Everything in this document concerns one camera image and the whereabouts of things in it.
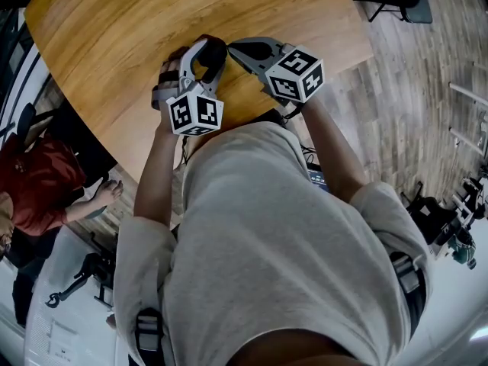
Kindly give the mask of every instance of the chair leg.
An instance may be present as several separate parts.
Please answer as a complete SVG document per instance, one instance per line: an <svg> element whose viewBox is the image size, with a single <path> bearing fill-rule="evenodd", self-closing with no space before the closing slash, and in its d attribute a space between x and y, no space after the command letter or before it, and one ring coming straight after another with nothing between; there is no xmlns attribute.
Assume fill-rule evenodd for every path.
<svg viewBox="0 0 488 366"><path fill-rule="evenodd" d="M424 184L421 181L417 182L417 185L419 186L419 190L417 191L417 194L415 194L413 202L417 201L422 196L422 189L424 188Z"/></svg>
<svg viewBox="0 0 488 366"><path fill-rule="evenodd" d="M401 198L403 198L405 201L408 202L408 204L410 205L412 203L412 201L405 195L405 193L402 191L400 192L400 196Z"/></svg>
<svg viewBox="0 0 488 366"><path fill-rule="evenodd" d="M35 124L38 124L39 122L42 122L43 120L46 120L49 117L53 117L56 112L57 112L57 109L54 109L54 110L46 111L42 114L38 114L32 118L30 125L33 126Z"/></svg>
<svg viewBox="0 0 488 366"><path fill-rule="evenodd" d="M381 12L381 10L384 8L385 5L386 4L384 4L384 3L382 5L380 5L380 7L376 10L376 12L373 14L373 16L371 16L371 18L368 19L368 22L371 23L378 16L378 14Z"/></svg>
<svg viewBox="0 0 488 366"><path fill-rule="evenodd" d="M0 138L2 138L5 133L7 133L10 129L13 129L15 127L15 122L11 122L7 127L4 129L0 130Z"/></svg>

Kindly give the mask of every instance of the hand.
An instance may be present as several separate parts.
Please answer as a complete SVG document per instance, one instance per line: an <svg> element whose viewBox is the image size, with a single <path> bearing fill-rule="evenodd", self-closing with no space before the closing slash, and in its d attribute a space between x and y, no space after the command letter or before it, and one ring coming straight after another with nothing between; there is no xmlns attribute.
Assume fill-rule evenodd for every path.
<svg viewBox="0 0 488 366"><path fill-rule="evenodd" d="M98 188L93 200L98 203L99 207L108 206L119 199L123 192L122 181L117 183L115 180L109 180Z"/></svg>
<svg viewBox="0 0 488 366"><path fill-rule="evenodd" d="M12 232L0 235L0 256L5 253L5 250L10 248L12 242Z"/></svg>
<svg viewBox="0 0 488 366"><path fill-rule="evenodd" d="M172 70L178 70L180 66L180 60L179 59L174 59L171 62L165 62L162 64L161 70L159 73L164 73L164 72L171 72ZM176 88L178 87L178 82L162 82L158 84L158 88ZM159 110L161 111L161 124L158 127L158 130L161 133L169 133L173 134L173 130L171 128L171 120L169 119L169 110L168 110L168 105L166 104L165 101L160 101L159 102Z"/></svg>

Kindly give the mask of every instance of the cable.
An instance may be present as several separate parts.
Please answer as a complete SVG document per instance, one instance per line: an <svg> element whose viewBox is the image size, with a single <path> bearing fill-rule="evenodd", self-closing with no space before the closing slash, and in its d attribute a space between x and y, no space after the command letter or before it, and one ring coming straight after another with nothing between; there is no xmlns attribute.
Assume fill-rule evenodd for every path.
<svg viewBox="0 0 488 366"><path fill-rule="evenodd" d="M302 148L302 152L303 152L304 155L308 155L309 153L316 154L315 148L312 148L311 146L310 147L304 146L302 144L300 144L300 146Z"/></svg>
<svg viewBox="0 0 488 366"><path fill-rule="evenodd" d="M304 103L296 103L296 104L294 104L295 109L292 112L290 112L289 114L287 114L287 115L285 115L283 117L283 119L285 120L284 123L286 124L291 118L293 118L296 115L298 115L302 111L302 108L303 108L304 105L305 105Z"/></svg>
<svg viewBox="0 0 488 366"><path fill-rule="evenodd" d="M179 167L181 164L188 163L188 155L186 153L186 143L187 143L187 141L188 141L188 136L183 136L183 141L181 142L181 158L180 158L180 163L178 164L177 167Z"/></svg>

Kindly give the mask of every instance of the person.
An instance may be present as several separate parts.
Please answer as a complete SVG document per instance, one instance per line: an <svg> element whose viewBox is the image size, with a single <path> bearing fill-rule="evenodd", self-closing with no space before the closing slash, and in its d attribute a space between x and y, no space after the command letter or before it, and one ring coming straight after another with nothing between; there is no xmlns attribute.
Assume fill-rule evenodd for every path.
<svg viewBox="0 0 488 366"><path fill-rule="evenodd" d="M469 195L466 207L473 213L473 216L467 225L469 229L475 220L481 220L488 217L488 207L486 207L484 202L482 204L478 202L478 197L480 196L480 193L483 192L483 185L479 183L478 180L471 177L464 178L463 188Z"/></svg>
<svg viewBox="0 0 488 366"><path fill-rule="evenodd" d="M189 159L178 240L169 229L178 137L160 109L117 244L115 326L134 361L143 364L136 318L153 308L166 365L392 364L411 321L389 251L412 258L427 300L430 254L395 191L368 183L319 100L301 112L330 193L310 182L290 131L268 121L237 127Z"/></svg>
<svg viewBox="0 0 488 366"><path fill-rule="evenodd" d="M66 206L85 174L62 141L45 135L30 151L12 134L0 150L0 255L11 243L14 227L29 236L80 220L112 204L123 192L121 181L107 181L89 201Z"/></svg>

